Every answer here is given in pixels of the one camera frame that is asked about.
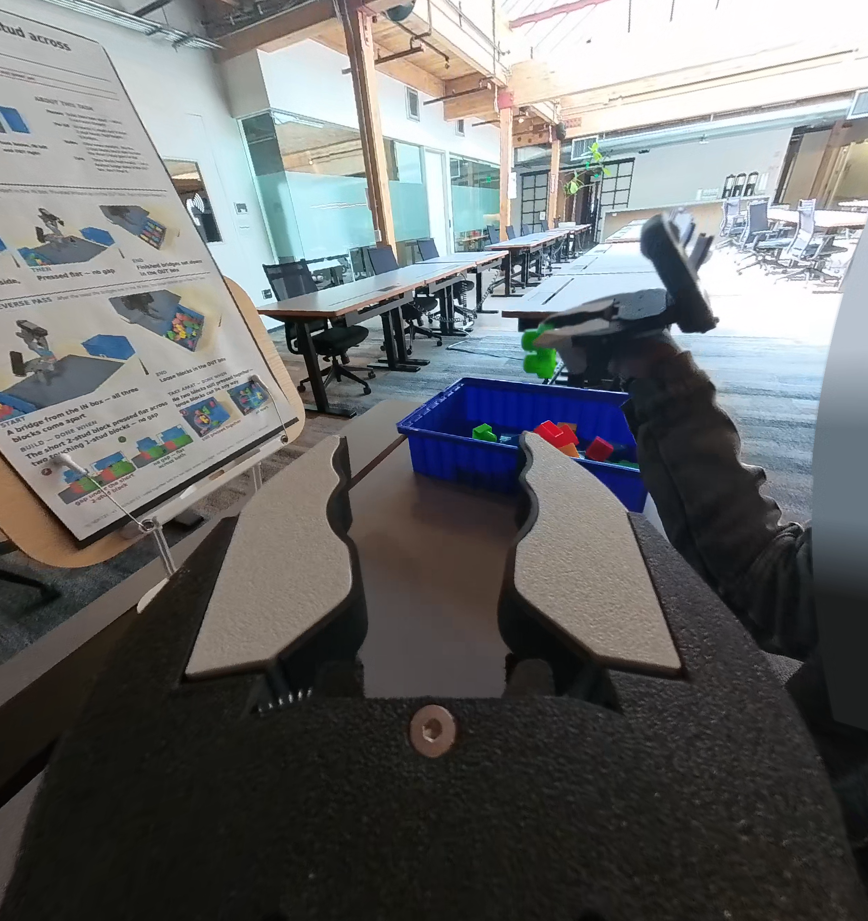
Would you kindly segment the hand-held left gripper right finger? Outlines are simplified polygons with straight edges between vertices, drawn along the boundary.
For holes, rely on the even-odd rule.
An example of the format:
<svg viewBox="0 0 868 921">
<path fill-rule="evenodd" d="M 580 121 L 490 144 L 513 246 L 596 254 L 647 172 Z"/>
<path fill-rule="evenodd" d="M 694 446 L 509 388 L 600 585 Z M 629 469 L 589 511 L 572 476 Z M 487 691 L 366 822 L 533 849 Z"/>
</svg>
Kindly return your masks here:
<svg viewBox="0 0 868 921">
<path fill-rule="evenodd" d="M 681 658 L 631 519 L 592 473 L 534 432 L 519 441 L 520 529 L 500 591 L 500 634 L 557 678 L 581 662 L 666 678 Z"/>
</svg>

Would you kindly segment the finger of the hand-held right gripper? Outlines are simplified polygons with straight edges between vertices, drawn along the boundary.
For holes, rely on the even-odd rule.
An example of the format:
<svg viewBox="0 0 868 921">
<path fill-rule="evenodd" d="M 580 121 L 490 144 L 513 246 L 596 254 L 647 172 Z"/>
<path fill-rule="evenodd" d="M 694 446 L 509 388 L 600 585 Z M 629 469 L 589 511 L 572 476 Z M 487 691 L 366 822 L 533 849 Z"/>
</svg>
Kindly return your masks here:
<svg viewBox="0 0 868 921">
<path fill-rule="evenodd" d="M 596 347 L 623 330 L 618 320 L 587 319 L 580 323 L 557 326 L 547 331 L 548 347 Z"/>
<path fill-rule="evenodd" d="M 619 302 L 616 296 L 607 296 L 588 303 L 556 313 L 544 323 L 552 327 L 580 323 L 587 319 L 618 320 Z"/>
</svg>

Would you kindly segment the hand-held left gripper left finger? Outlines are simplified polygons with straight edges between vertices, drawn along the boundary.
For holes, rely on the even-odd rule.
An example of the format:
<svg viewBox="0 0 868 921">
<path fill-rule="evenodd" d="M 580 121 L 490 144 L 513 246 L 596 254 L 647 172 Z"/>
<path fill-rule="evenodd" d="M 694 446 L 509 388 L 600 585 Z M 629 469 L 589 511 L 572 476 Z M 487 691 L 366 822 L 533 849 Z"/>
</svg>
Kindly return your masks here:
<svg viewBox="0 0 868 921">
<path fill-rule="evenodd" d="M 315 683 L 354 662 L 368 632 L 347 439 L 334 436 L 272 478 L 239 515 L 186 676 L 270 673 Z"/>
</svg>

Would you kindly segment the blue plastic bin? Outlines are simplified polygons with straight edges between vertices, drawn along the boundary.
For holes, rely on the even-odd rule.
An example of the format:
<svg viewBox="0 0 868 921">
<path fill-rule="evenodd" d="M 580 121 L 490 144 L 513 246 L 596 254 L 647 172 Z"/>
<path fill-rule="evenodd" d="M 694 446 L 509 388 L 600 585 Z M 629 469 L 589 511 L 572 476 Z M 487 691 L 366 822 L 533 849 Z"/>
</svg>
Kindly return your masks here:
<svg viewBox="0 0 868 921">
<path fill-rule="evenodd" d="M 647 488 L 635 466 L 635 439 L 622 410 L 622 392 L 578 390 L 494 378 L 460 378 L 397 425 L 406 436 L 414 471 L 474 489 L 512 494 L 518 487 L 518 440 L 545 421 L 574 424 L 578 449 L 595 438 L 615 445 L 615 462 L 576 459 L 629 510 L 642 513 Z M 472 438 L 483 423 L 498 443 Z"/>
</svg>

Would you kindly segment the person's right forearm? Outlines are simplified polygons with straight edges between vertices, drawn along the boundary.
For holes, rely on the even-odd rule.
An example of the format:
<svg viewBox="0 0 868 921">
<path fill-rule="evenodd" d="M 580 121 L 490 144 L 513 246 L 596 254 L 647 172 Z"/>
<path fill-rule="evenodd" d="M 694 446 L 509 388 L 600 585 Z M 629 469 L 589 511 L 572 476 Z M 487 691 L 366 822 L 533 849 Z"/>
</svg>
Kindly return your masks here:
<svg viewBox="0 0 868 921">
<path fill-rule="evenodd" d="M 805 662 L 819 636 L 810 524 L 783 522 L 765 473 L 739 457 L 739 434 L 710 377 L 661 331 L 619 348 L 610 369 L 637 460 L 670 544 L 765 652 Z"/>
</svg>

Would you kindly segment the long white desk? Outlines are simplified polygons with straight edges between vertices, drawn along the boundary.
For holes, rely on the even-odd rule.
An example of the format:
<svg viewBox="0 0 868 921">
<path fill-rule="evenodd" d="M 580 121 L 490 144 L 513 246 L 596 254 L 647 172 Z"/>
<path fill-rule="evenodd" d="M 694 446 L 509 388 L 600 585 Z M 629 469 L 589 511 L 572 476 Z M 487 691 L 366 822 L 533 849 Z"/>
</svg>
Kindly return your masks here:
<svg viewBox="0 0 868 921">
<path fill-rule="evenodd" d="M 500 314 L 526 325 L 608 296 L 662 288 L 637 241 L 600 244 L 554 270 L 526 294 L 500 298 Z"/>
</svg>

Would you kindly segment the long wooden desk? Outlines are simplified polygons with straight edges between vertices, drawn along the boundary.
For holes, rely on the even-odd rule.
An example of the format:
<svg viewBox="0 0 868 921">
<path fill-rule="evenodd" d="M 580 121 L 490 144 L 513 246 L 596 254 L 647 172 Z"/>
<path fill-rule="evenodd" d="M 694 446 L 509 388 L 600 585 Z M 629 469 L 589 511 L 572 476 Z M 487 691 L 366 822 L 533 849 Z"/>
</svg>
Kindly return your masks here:
<svg viewBox="0 0 868 921">
<path fill-rule="evenodd" d="M 262 307 L 258 312 L 289 323 L 294 328 L 298 354 L 302 356 L 307 370 L 307 386 L 313 394 L 313 401 L 304 403 L 305 410 L 352 418 L 355 415 L 353 411 L 328 400 L 311 324 L 319 321 L 331 324 L 342 319 L 346 328 L 352 329 L 363 321 L 380 317 L 385 360 L 370 365 L 369 370 L 417 373 L 429 361 L 411 358 L 406 353 L 401 307 L 411 302 L 417 289 L 421 288 L 427 288 L 433 295 L 441 295 L 440 303 L 444 304 L 448 287 L 464 281 L 469 272 L 475 275 L 475 294 L 480 297 L 482 270 L 498 261 L 498 256 L 487 256 L 483 252 L 440 257 L 316 293 L 297 295 Z"/>
<path fill-rule="evenodd" d="M 497 253 L 500 264 L 500 277 L 490 293 L 504 298 L 523 296 L 555 267 L 577 256 L 591 231 L 590 224 L 566 223 L 507 240 L 490 240 L 484 250 Z"/>
</svg>

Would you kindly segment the group of grey office chairs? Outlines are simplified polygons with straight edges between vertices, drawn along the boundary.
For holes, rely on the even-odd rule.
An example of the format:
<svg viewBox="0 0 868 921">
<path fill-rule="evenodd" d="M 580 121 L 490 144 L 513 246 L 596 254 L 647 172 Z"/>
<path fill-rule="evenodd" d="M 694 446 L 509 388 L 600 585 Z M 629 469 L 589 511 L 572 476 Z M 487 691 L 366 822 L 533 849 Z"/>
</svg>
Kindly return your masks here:
<svg viewBox="0 0 868 921">
<path fill-rule="evenodd" d="M 856 247 L 845 239 L 859 236 L 865 222 L 865 214 L 819 210 L 814 200 L 800 200 L 795 209 L 756 200 L 741 222 L 725 228 L 723 240 L 734 275 L 758 272 L 837 292 Z"/>
</svg>

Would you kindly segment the green potted plant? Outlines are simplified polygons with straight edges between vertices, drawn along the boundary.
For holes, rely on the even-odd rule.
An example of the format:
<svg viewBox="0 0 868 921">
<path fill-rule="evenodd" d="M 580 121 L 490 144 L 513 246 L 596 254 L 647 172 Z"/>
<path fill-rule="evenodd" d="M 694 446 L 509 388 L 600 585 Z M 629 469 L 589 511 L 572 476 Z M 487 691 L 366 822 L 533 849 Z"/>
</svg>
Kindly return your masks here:
<svg viewBox="0 0 868 921">
<path fill-rule="evenodd" d="M 575 197 L 583 188 L 611 176 L 611 171 L 606 165 L 606 157 L 597 139 L 576 139 L 572 143 L 571 155 L 582 155 L 583 164 L 575 169 L 572 178 L 565 183 L 566 196 Z"/>
</svg>

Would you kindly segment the wooden display board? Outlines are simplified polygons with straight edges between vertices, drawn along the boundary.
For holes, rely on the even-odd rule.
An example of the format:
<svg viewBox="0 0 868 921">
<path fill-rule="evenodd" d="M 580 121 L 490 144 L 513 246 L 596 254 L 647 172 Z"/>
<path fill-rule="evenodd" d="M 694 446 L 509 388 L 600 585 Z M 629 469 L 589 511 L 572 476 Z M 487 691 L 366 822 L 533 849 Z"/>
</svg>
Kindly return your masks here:
<svg viewBox="0 0 868 921">
<path fill-rule="evenodd" d="M 248 294 L 231 278 L 224 277 L 238 310 L 266 360 L 270 380 L 268 387 L 282 393 L 290 404 L 293 420 L 286 423 L 288 444 L 295 442 L 305 426 L 305 408 L 296 382 L 284 365 L 278 347 L 271 340 L 265 318 L 272 307 L 256 307 Z M 153 507 L 147 518 L 159 524 L 172 521 L 212 494 L 239 480 L 259 462 L 282 448 L 282 437 L 274 435 L 257 447 L 245 449 L 238 457 L 223 460 L 203 480 L 184 487 L 176 496 Z M 85 548 L 35 497 L 0 454 L 0 531 L 28 558 L 49 567 L 74 569 L 94 566 L 110 560 L 141 542 L 145 534 L 134 525 L 119 526 Z"/>
</svg>

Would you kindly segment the black stand leg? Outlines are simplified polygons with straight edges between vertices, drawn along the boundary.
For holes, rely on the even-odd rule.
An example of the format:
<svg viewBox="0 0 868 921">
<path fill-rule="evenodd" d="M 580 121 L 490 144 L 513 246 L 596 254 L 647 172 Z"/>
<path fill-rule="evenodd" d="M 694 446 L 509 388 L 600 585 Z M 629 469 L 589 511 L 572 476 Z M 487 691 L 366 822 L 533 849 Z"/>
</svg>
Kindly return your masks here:
<svg viewBox="0 0 868 921">
<path fill-rule="evenodd" d="M 0 541 L 0 557 L 7 556 L 18 551 L 19 548 L 12 541 Z M 0 568 L 0 582 L 19 585 L 29 589 L 37 590 L 44 602 L 52 602 L 60 597 L 60 592 L 53 586 L 41 582 L 37 579 L 26 577 L 17 572 L 11 572 Z"/>
</svg>

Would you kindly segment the wooden support pillar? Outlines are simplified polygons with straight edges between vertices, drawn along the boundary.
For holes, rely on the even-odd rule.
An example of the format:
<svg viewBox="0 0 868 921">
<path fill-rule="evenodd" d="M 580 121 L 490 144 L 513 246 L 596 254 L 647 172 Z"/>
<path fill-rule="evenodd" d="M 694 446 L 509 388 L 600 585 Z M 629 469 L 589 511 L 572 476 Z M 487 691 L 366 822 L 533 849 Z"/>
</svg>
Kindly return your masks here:
<svg viewBox="0 0 868 921">
<path fill-rule="evenodd" d="M 374 235 L 394 246 L 396 234 L 375 69 L 371 14 L 359 2 L 345 2 L 342 23 L 358 113 Z"/>
</svg>

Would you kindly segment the printed instruction sheet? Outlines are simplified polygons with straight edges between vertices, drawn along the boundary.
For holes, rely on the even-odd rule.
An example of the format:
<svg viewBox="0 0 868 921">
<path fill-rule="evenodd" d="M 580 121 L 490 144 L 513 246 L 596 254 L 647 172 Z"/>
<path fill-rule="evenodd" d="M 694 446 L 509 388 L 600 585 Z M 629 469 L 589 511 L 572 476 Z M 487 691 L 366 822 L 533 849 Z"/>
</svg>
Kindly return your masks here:
<svg viewBox="0 0 868 921">
<path fill-rule="evenodd" d="M 0 9 L 0 455 L 77 546 L 292 434 L 102 46 Z"/>
</svg>

